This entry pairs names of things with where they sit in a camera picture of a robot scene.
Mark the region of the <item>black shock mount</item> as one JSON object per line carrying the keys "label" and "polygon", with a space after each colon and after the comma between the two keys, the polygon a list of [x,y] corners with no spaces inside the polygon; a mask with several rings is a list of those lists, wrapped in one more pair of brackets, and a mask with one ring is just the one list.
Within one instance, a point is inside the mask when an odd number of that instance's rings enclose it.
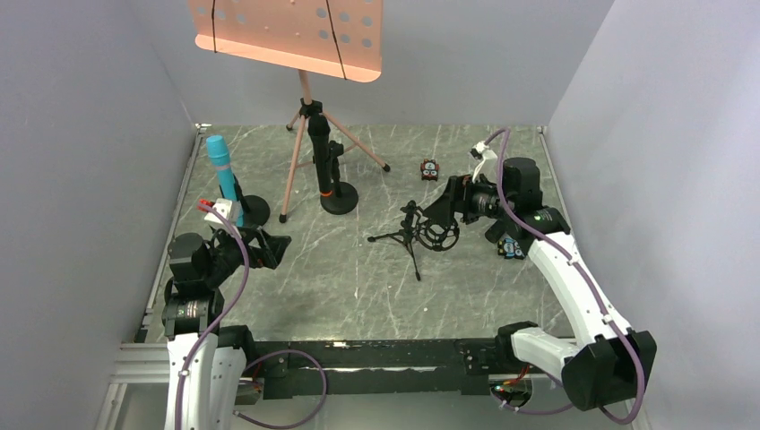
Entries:
{"label": "black shock mount", "polygon": [[409,200],[400,208],[400,211],[404,213],[404,218],[400,222],[401,228],[399,230],[379,236],[370,236],[367,241],[374,243],[381,239],[391,239],[400,244],[410,255],[417,281],[421,281],[414,244],[419,243],[428,251],[438,253],[448,251],[459,241],[459,225],[456,221],[448,226],[434,223],[432,219],[423,215],[422,209],[414,200]]}

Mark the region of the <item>small black mic stand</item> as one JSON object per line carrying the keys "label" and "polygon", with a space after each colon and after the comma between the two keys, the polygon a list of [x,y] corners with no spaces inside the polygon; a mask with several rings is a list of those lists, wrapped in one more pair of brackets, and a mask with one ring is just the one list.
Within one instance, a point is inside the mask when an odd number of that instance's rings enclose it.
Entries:
{"label": "small black mic stand", "polygon": [[268,202],[255,194],[243,194],[238,179],[234,177],[235,201],[240,206],[237,225],[239,227],[252,228],[263,227],[271,216]]}

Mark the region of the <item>black round-base mic stand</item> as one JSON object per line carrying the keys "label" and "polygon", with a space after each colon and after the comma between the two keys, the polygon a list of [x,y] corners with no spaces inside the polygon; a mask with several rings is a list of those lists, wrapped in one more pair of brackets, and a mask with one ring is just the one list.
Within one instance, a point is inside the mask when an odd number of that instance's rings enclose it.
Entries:
{"label": "black round-base mic stand", "polygon": [[320,203],[332,215],[344,215],[358,205],[356,188],[341,181],[339,158],[344,153],[342,144],[328,141],[322,146],[320,157],[315,161],[320,190]]}

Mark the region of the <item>blue microphone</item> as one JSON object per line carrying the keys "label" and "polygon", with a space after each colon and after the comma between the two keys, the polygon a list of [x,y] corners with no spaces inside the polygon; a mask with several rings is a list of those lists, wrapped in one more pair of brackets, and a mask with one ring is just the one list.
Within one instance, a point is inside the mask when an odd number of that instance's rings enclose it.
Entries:
{"label": "blue microphone", "polygon": [[232,170],[229,146],[225,139],[219,134],[208,136],[206,148],[209,160],[216,169],[222,197],[242,206],[242,195],[238,190],[238,181]]}

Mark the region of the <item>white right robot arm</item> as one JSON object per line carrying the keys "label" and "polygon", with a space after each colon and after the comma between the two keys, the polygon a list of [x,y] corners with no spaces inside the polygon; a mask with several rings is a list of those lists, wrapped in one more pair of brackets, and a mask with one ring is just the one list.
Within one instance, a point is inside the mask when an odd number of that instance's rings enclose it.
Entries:
{"label": "white right robot arm", "polygon": [[498,329],[493,358],[501,367],[528,365],[557,378],[577,409],[605,410],[623,400],[639,409],[657,351],[653,336],[634,330],[603,294],[573,249],[564,216],[542,201],[536,162],[510,158],[498,172],[496,182],[483,175],[450,177],[422,214],[441,228],[492,219],[487,240],[515,241],[554,292],[574,340],[552,336],[535,322],[515,322]]}

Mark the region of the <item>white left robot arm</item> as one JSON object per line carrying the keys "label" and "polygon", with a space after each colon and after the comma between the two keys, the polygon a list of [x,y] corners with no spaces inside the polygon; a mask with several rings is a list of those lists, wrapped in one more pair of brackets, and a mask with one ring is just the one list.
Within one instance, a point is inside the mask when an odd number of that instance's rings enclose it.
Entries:
{"label": "white left robot arm", "polygon": [[262,228],[239,232],[244,249],[222,228],[209,240],[185,233],[168,246],[172,276],[161,315],[169,364],[167,429],[230,428],[238,381],[258,357],[247,326],[220,325],[220,286],[244,262],[254,269],[276,269],[291,238]]}

